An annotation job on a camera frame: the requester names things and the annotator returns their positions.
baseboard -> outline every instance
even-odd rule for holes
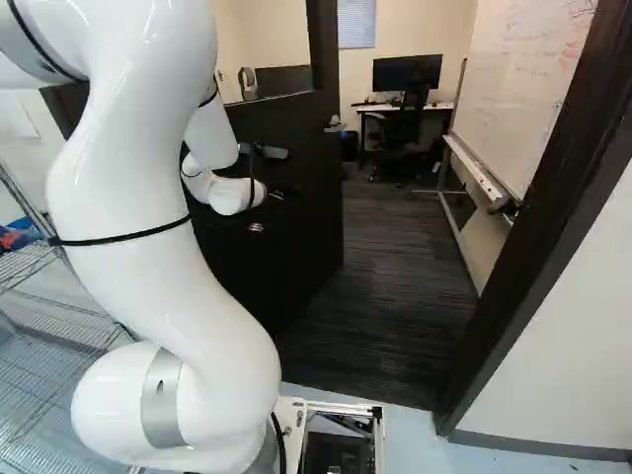
[[[454,444],[501,449],[503,451],[542,454],[547,456],[572,457],[575,459],[592,459],[597,461],[630,462],[632,449],[616,449],[609,447],[576,446],[557,444],[554,442],[530,441],[514,437],[494,436],[455,430],[447,438]]]

dark cubicle wall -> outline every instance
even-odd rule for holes
[[[310,64],[258,67],[255,69],[257,96],[276,97],[309,91],[314,87],[313,74]]]
[[[286,201],[222,217],[188,197],[209,266],[273,334],[300,317],[343,262],[340,142],[323,132],[340,103],[336,0],[307,0],[307,13],[315,89],[226,108],[238,140],[290,150],[285,163],[255,162],[258,179],[290,190]],[[64,136],[79,122],[88,92],[87,84],[42,91]],[[242,160],[223,174],[244,176],[247,168]]]

office chair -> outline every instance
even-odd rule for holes
[[[366,115],[378,124],[378,130],[368,135],[374,140],[376,151],[373,169],[367,176],[369,181],[375,181],[382,172],[402,177],[406,175],[405,168],[416,168],[421,164],[425,152],[419,140],[428,93],[428,87],[408,92],[399,111],[387,116]]]

wire shelf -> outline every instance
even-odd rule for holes
[[[105,312],[17,289],[5,292],[0,297],[0,472],[125,473],[125,466],[81,443],[71,428],[70,404],[85,370],[111,348],[130,342]]]
[[[59,257],[59,253],[42,241],[0,257],[0,295],[16,287]]]

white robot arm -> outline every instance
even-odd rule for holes
[[[277,402],[277,350],[206,266],[178,176],[187,133],[183,173],[209,178],[185,182],[220,212],[240,210],[225,194],[243,189],[209,174],[237,158],[223,107],[217,98],[196,114],[216,57],[210,2],[6,0],[0,44],[0,87],[90,80],[49,173],[48,206],[84,285],[145,338],[87,371],[72,403],[76,433],[129,465],[246,471]]]
[[[251,188],[249,178],[221,178],[212,172],[235,163],[238,145],[214,83],[206,95],[187,127],[190,153],[180,173],[194,198],[219,214],[232,215],[261,204],[267,190],[258,181]]]

